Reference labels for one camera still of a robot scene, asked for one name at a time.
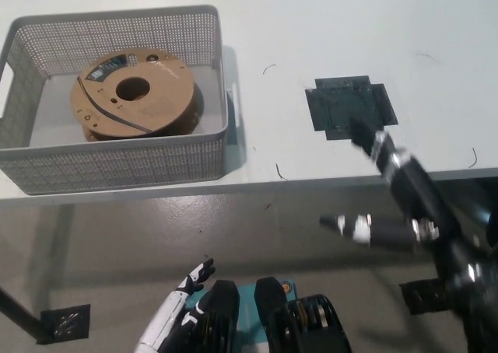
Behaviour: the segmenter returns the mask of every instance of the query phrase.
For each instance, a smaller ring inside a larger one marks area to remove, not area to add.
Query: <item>gray plastic basket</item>
[[[202,103],[192,135],[87,143],[71,112],[75,77],[102,55],[154,47],[192,70]],[[27,194],[60,194],[223,176],[227,129],[222,41],[212,6],[28,16],[0,55],[14,72],[0,119],[0,169]]]

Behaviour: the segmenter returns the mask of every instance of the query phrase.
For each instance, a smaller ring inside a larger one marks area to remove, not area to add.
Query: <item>white robotic hand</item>
[[[210,258],[198,265],[164,300],[161,307],[150,321],[146,331],[140,337],[135,353],[157,353],[163,341],[168,337],[183,311],[188,296],[204,288],[202,284],[215,272]]]
[[[205,263],[197,266],[178,285],[176,291],[184,292],[187,295],[192,296],[195,292],[202,290],[204,288],[204,285],[202,283],[206,281],[212,275],[212,273],[215,272],[215,268],[212,266],[213,263],[214,260],[210,258]]]

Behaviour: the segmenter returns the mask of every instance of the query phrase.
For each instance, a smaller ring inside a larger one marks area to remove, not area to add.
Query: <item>basket handle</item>
[[[9,90],[13,79],[14,72],[10,68],[9,63],[5,63],[3,72],[0,72],[0,118],[3,117],[5,107],[7,106],[7,98],[9,97]]]

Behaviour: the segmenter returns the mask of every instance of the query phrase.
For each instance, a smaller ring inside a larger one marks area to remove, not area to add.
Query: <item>white table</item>
[[[0,172],[0,205],[380,183],[349,141],[326,141],[312,127],[304,90],[315,78],[347,75],[386,85],[399,121],[393,138],[435,178],[498,175],[496,0],[0,0],[0,39],[19,16],[194,4],[214,5],[221,17],[238,137],[227,149],[228,174],[30,197]],[[469,169],[472,148],[478,162]]]

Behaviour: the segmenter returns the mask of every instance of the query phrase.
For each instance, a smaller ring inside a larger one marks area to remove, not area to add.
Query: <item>cardboard spool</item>
[[[192,133],[194,79],[167,52],[129,49],[95,61],[76,79],[72,109],[89,141]]]

